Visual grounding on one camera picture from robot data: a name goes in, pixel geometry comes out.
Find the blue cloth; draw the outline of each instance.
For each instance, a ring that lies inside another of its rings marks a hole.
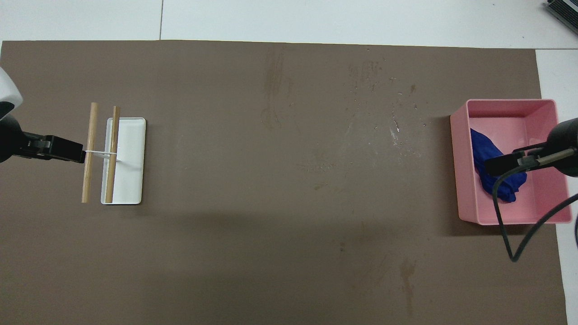
[[[470,133],[472,134],[473,164],[480,175],[482,187],[491,195],[498,177],[490,176],[486,172],[484,162],[490,158],[499,157],[503,153],[487,136],[473,129],[470,129]],[[527,177],[526,173],[517,173],[506,178],[498,188],[498,197],[506,202],[514,202],[516,200],[514,193],[518,192],[520,186],[526,182]]]

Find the pink box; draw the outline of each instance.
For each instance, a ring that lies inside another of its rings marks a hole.
[[[470,128],[489,137],[504,153],[546,141],[558,124],[552,99],[470,99],[451,115],[455,186],[460,219],[483,225],[498,224],[492,196],[481,186],[473,165]],[[505,224],[536,223],[551,208],[568,198],[566,176],[550,167],[528,172],[516,201],[499,200]],[[567,223],[569,207],[548,223]]]

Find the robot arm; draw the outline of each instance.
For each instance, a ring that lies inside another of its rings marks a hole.
[[[526,171],[554,167],[561,173],[578,177],[578,118],[564,121],[548,134],[546,142],[527,146],[485,161],[491,176],[526,165]]]
[[[22,95],[8,74],[0,68],[0,120],[22,104]]]
[[[9,113],[22,104],[22,95],[0,68],[0,163],[11,156],[42,160],[59,159],[84,163],[82,144],[54,135],[23,132]]]

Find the wooden stick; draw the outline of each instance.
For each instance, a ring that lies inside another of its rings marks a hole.
[[[94,138],[97,134],[98,104],[90,104],[90,118],[88,120],[88,140],[86,150],[94,150]],[[90,196],[90,179],[92,177],[92,152],[87,152],[84,157],[84,178],[82,181],[82,203],[88,203]]]
[[[110,155],[109,169],[106,175],[106,197],[105,203],[112,203],[114,193],[114,173],[116,171],[116,151],[118,149],[118,122],[120,120],[120,107],[113,107],[112,131],[110,133]]]

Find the white rectangular tray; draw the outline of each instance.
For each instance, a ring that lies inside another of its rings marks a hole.
[[[105,151],[110,150],[112,118],[106,122]],[[118,149],[112,203],[105,203],[108,162],[102,168],[102,204],[139,204],[142,199],[145,164],[146,120],[142,117],[121,117],[118,121]]]

